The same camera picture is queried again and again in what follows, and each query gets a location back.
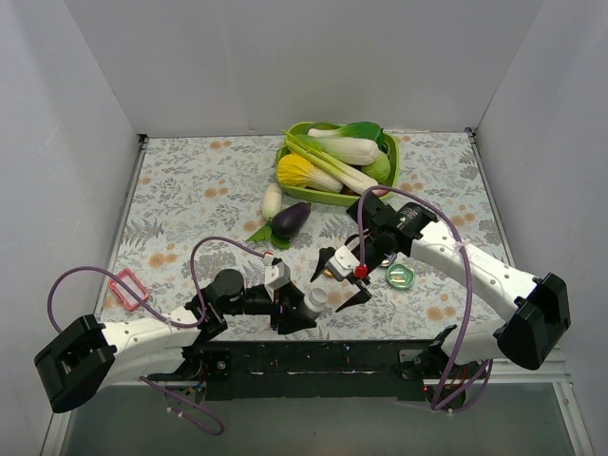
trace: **bok choy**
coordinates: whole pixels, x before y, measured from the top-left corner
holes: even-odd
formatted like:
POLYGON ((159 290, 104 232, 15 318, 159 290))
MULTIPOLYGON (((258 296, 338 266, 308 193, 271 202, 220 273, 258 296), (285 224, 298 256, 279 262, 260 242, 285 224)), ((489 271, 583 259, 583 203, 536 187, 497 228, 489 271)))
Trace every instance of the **bok choy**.
POLYGON ((313 146, 321 145, 321 149, 335 159, 345 164, 372 164, 378 154, 381 154, 378 144, 372 140, 360 138, 313 138, 308 135, 296 135, 303 143, 313 146))
POLYGON ((286 155, 279 160, 276 177, 283 185, 311 187, 331 193, 340 193, 342 190, 342 182, 296 154, 286 155))
POLYGON ((300 138, 287 131, 283 131, 283 133, 287 137, 287 147, 292 152, 334 176, 353 192, 361 195, 369 187, 377 185, 378 182, 376 180, 324 152, 321 144, 314 139, 303 142, 300 138))
POLYGON ((339 127, 332 123, 313 123, 308 130, 308 134, 314 138, 360 138, 372 140, 378 144, 378 147, 384 145, 382 127, 374 122, 355 122, 339 127))

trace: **white wall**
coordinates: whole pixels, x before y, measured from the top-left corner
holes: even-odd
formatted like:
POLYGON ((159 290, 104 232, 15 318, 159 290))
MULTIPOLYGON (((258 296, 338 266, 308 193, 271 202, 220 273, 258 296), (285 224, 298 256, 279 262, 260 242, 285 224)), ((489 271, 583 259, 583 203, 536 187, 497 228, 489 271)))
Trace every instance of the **white wall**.
MULTIPOLYGON (((38 454, 50 417, 33 357, 54 336, 48 288, 104 265, 135 152, 131 128, 61 0, 0 0, 0 454, 38 454)), ((70 280, 66 324, 100 278, 70 280)))
POLYGON ((138 132, 479 124, 542 0, 66 0, 138 132))
POLYGON ((518 264, 562 276, 562 346, 597 454, 608 454, 608 3, 546 0, 479 128, 518 264))

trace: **red button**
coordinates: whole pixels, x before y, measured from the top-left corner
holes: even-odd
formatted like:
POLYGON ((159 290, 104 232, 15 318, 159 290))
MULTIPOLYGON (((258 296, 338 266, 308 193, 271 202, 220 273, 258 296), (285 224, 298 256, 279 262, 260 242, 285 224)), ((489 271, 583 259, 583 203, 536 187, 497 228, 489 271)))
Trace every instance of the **red button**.
POLYGON ((354 268, 353 275, 357 278, 363 278, 368 275, 368 267, 364 264, 363 266, 359 265, 354 268))

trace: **cable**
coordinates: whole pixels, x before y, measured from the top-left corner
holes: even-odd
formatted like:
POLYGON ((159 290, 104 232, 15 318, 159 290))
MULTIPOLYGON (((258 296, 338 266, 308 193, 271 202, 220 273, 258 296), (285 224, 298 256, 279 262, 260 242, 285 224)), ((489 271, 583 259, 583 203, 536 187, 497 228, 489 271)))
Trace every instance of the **cable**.
MULTIPOLYGON (((477 391, 477 394, 475 394, 475 397, 473 397, 473 399, 468 401, 467 404, 464 404, 460 408, 449 408, 449 409, 428 408, 428 407, 419 406, 417 404, 410 404, 407 402, 395 402, 395 404, 399 407, 405 407, 408 409, 420 409, 420 410, 424 410, 424 411, 429 411, 430 413, 459 413, 461 411, 465 411, 465 410, 473 407, 473 405, 475 405, 475 403, 477 401, 479 401, 480 398, 482 397, 482 394, 485 391, 485 387, 487 387, 487 382, 489 381, 490 373, 492 372, 493 365, 494 365, 493 360, 491 360, 491 359, 485 360, 483 362, 482 366, 477 370, 477 372, 475 372, 475 374, 469 379, 469 381, 466 382, 465 388, 469 388, 471 385, 473 385, 473 383, 475 383, 475 380, 477 380, 480 377, 480 375, 484 372, 484 369, 487 367, 486 376, 485 376, 484 382, 482 383, 482 386, 480 387, 479 391, 477 391)), ((455 396, 453 394, 450 394, 447 399, 449 401, 451 401, 454 397, 455 396)))
MULTIPOLYGON (((74 273, 78 273, 81 271, 93 271, 96 273, 100 273, 103 274, 104 276, 108 276, 110 278, 112 278, 113 280, 116 280, 116 282, 121 285, 121 287, 123 287, 131 296, 133 296, 139 303, 141 306, 143 306, 144 309, 146 309, 147 311, 149 311, 151 314, 153 314, 156 318, 158 318, 160 321, 162 321, 163 323, 167 323, 169 324, 169 329, 171 326, 175 326, 176 328, 196 328, 199 325, 201 325, 204 321, 205 321, 205 305, 204 305, 204 299, 202 298, 202 291, 200 290, 200 285, 199 285, 199 281, 197 280, 197 273, 195 271, 195 255, 197 253, 197 250, 199 249, 199 247, 209 241, 209 240, 220 240, 223 242, 228 242, 229 244, 235 245, 237 246, 239 249, 244 250, 245 252, 247 252, 248 254, 254 255, 256 257, 260 257, 263 258, 264 255, 261 254, 260 252, 256 252, 253 249, 250 249, 249 247, 241 244, 240 242, 236 242, 235 240, 231 240, 227 237, 221 237, 221 236, 210 236, 210 237, 206 237, 202 240, 200 240, 192 249, 192 254, 190 255, 190 273, 192 275, 192 281, 194 282, 194 286, 197 290, 197 296, 199 297, 200 300, 200 319, 196 322, 196 323, 180 323, 178 321, 173 321, 165 316, 163 316, 161 313, 158 313, 157 311, 154 310, 154 308, 152 308, 149 304, 147 304, 143 299, 141 299, 133 290, 131 290, 131 288, 129 288, 128 285, 126 285, 126 283, 124 283, 120 278, 118 278, 116 275, 110 273, 108 270, 104 269, 104 268, 98 268, 97 266, 79 266, 77 268, 73 268, 70 269, 68 271, 65 271, 63 274, 61 274, 57 280, 55 280, 55 283, 53 283, 52 287, 50 287, 50 291, 48 292, 48 298, 47 298, 47 314, 48 314, 48 320, 50 321, 50 324, 52 325, 52 327, 55 329, 55 331, 57 331, 57 333, 60 333, 62 330, 60 328, 60 326, 57 324, 57 320, 55 319, 55 315, 53 314, 53 296, 55 295, 55 292, 57 291, 57 287, 59 287, 59 284, 67 277, 67 276, 71 276, 74 273)), ((201 406, 199 404, 196 404, 192 401, 189 401, 187 399, 181 398, 178 394, 165 389, 163 387, 158 386, 157 384, 151 382, 150 380, 148 380, 145 377, 140 377, 140 380, 142 380, 145 384, 149 385, 150 387, 152 387, 155 390, 159 390, 161 392, 163 392, 164 394, 168 394, 172 397, 175 397, 179 400, 181 400, 182 402, 194 407, 195 409, 199 409, 202 412, 204 412, 205 414, 207 414, 209 417, 211 417, 219 426, 219 430, 215 430, 212 429, 211 427, 208 427, 207 425, 205 425, 201 420, 195 418, 194 416, 190 415, 187 412, 184 412, 183 410, 180 410, 178 408, 171 408, 172 411, 175 411, 179 417, 183 417, 186 420, 190 421, 191 423, 194 423, 195 425, 197 425, 199 428, 201 428, 202 430, 210 433, 211 435, 221 435, 223 433, 223 431, 225 430, 225 426, 222 423, 222 421, 219 419, 219 417, 210 409, 201 406)))
POLYGON ((239 249, 244 250, 248 254, 255 255, 256 257, 260 257, 260 258, 264 257, 264 255, 261 254, 260 252, 256 252, 255 250, 250 249, 249 247, 247 247, 247 246, 245 246, 245 245, 243 245, 243 244, 241 244, 239 242, 236 242, 235 240, 231 240, 231 239, 229 239, 227 237, 210 236, 210 237, 206 237, 206 238, 200 240, 197 243, 197 245, 195 245, 194 248, 192 249, 192 255, 190 256, 190 273, 192 274, 192 281, 194 282, 195 289, 197 290, 197 296, 199 297, 199 300, 200 300, 200 318, 199 318, 199 320, 196 323, 180 323, 179 321, 173 321, 173 320, 167 318, 166 316, 164 316, 161 313, 157 312, 153 307, 151 307, 143 299, 141 299, 119 277, 117 277, 116 275, 110 273, 108 270, 106 270, 104 268, 98 268, 97 266, 79 266, 77 268, 73 268, 73 269, 70 269, 68 271, 65 271, 63 274, 61 274, 57 278, 57 280, 55 280, 55 283, 53 283, 52 287, 50 287, 50 291, 48 292, 48 298, 47 298, 47 314, 48 314, 48 320, 50 321, 50 324, 53 326, 53 328, 55 329, 55 331, 57 333, 60 333, 62 331, 61 327, 57 324, 57 320, 55 319, 55 315, 53 314, 53 296, 55 295, 55 292, 57 291, 57 287, 59 287, 59 284, 67 276, 71 276, 72 274, 79 273, 81 271, 92 271, 92 272, 95 272, 95 273, 103 274, 104 276, 108 276, 111 279, 116 280, 116 282, 121 287, 123 287, 131 296, 133 296, 133 298, 135 300, 137 300, 137 302, 139 302, 140 305, 144 309, 146 309, 148 312, 150 312, 151 314, 153 314, 161 322, 167 323, 167 324, 169 324, 171 326, 174 326, 176 328, 196 328, 196 327, 200 326, 205 321, 205 306, 204 306, 204 299, 202 298, 202 291, 200 290, 200 286, 199 286, 199 281, 197 280, 197 273, 195 271, 195 254, 196 254, 197 250, 199 249, 199 247, 204 242, 207 242, 209 240, 221 240, 223 242, 228 242, 229 244, 235 245, 239 249))
MULTIPOLYGON (((365 266, 365 241, 364 241, 364 233, 363 233, 363 201, 364 201, 365 197, 372 190, 388 190, 390 192, 398 193, 399 195, 403 195, 404 197, 407 197, 407 198, 410 198, 411 200, 416 201, 417 203, 426 207, 428 210, 432 211, 434 214, 437 215, 437 217, 439 217, 443 222, 446 223, 447 227, 449 228, 449 231, 454 236, 454 239, 456 240, 456 242, 459 242, 461 244, 463 243, 463 239, 461 238, 460 233, 458 232, 458 229, 456 228, 456 226, 454 225, 452 220, 450 220, 446 214, 444 214, 440 209, 436 208, 428 201, 426 201, 420 197, 417 197, 415 195, 412 195, 410 192, 406 192, 406 191, 398 189, 398 188, 388 187, 386 185, 374 185, 372 187, 369 187, 365 192, 363 192, 363 194, 361 195, 361 199, 359 200, 359 204, 357 206, 357 228, 359 230, 359 245, 360 245, 359 265, 360 266, 365 266)), ((466 248, 464 247, 464 245, 461 245, 459 247, 458 251, 460 252, 460 255, 463 257, 463 263, 465 264, 465 288, 466 288, 465 313, 463 315, 463 323, 461 324, 460 330, 458 331, 458 336, 456 337, 456 342, 454 343, 454 349, 452 350, 452 354, 449 356, 449 358, 447 360, 446 368, 442 372, 441 378, 439 379, 439 383, 437 384, 437 387, 435 389, 435 393, 433 394, 432 400, 430 401, 430 407, 433 410, 442 409, 445 405, 449 404, 449 402, 452 399, 454 399, 461 392, 463 392, 470 385, 472 385, 473 382, 475 381, 475 379, 479 378, 479 376, 485 371, 485 368, 488 367, 487 376, 486 376, 484 384, 480 388, 479 392, 477 393, 477 395, 475 396, 473 401, 471 401, 471 403, 467 404, 463 408, 460 408, 460 411, 462 411, 463 409, 468 409, 470 407, 470 405, 474 404, 475 402, 477 402, 479 400, 479 398, 481 397, 481 393, 484 392, 485 385, 487 384, 487 381, 489 379, 489 374, 491 372, 491 367, 492 367, 491 363, 484 361, 483 364, 480 366, 480 368, 477 370, 477 372, 475 372, 475 374, 471 377, 471 380, 466 382, 461 387, 457 388, 446 399, 439 402, 439 399, 441 397, 441 392, 444 389, 444 386, 446 385, 446 381, 447 381, 447 378, 449 377, 449 373, 451 372, 452 368, 454 367, 454 363, 456 361, 456 357, 458 356, 458 352, 460 351, 460 348, 463 345, 463 340, 464 340, 465 334, 466 334, 466 327, 468 326, 468 321, 471 317, 471 309, 473 307, 473 275, 471 273, 470 260, 468 258, 468 254, 466 253, 466 248)))
POLYGON ((465 381, 466 381, 466 366, 463 367, 463 380, 460 382, 460 384, 458 386, 461 387, 465 381))
POLYGON ((196 402, 192 402, 190 399, 187 399, 184 396, 173 392, 171 389, 163 388, 163 387, 157 385, 156 383, 148 380, 145 377, 140 377, 140 380, 142 380, 146 385, 150 386, 152 389, 160 391, 162 394, 171 396, 174 399, 177 399, 178 401, 181 401, 181 402, 183 402, 184 404, 187 404, 190 407, 194 407, 195 409, 198 409, 198 410, 202 411, 205 415, 207 415, 209 418, 211 418, 213 421, 216 422, 216 424, 218 425, 218 429, 213 429, 212 427, 209 427, 209 426, 205 425, 201 420, 199 420, 198 418, 195 418, 194 416, 192 416, 187 411, 183 411, 180 408, 172 408, 172 407, 170 407, 171 411, 177 413, 177 415, 179 417, 183 417, 186 420, 190 421, 191 423, 194 423, 199 428, 201 428, 205 432, 210 433, 211 435, 218 436, 218 435, 223 434, 224 430, 226 430, 226 426, 221 421, 221 418, 219 418, 209 408, 204 407, 204 406, 202 406, 200 404, 197 404, 196 402))

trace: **green plate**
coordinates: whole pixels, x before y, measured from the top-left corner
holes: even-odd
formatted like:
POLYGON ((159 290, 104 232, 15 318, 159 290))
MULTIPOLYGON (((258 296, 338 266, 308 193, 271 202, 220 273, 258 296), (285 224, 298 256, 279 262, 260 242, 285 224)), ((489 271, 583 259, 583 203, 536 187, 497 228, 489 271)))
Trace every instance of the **green plate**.
MULTIPOLYGON (((314 122, 300 122, 293 125, 288 131, 293 135, 306 134, 308 133, 309 128, 314 122)), ((386 185, 389 187, 394 187, 397 185, 399 178, 399 144, 397 141, 387 132, 383 132, 385 144, 389 148, 387 156, 389 157, 390 163, 390 174, 387 179, 386 185)), ((285 145, 285 140, 283 140, 283 144, 276 152, 275 164, 278 163, 284 156, 289 154, 289 149, 285 145)), ((341 195, 339 193, 328 193, 321 192, 319 190, 312 190, 309 188, 303 187, 294 187, 292 185, 282 185, 281 189, 284 193, 288 194, 291 197, 298 198, 306 201, 314 201, 314 202, 322 202, 324 204, 334 204, 336 206, 350 206, 355 201, 359 199, 358 196, 351 195, 341 195)), ((388 198, 390 194, 381 197, 380 200, 385 200, 388 198)))
POLYGON ((399 290, 407 290, 415 278, 415 273, 404 263, 392 263, 387 269, 387 282, 399 290))

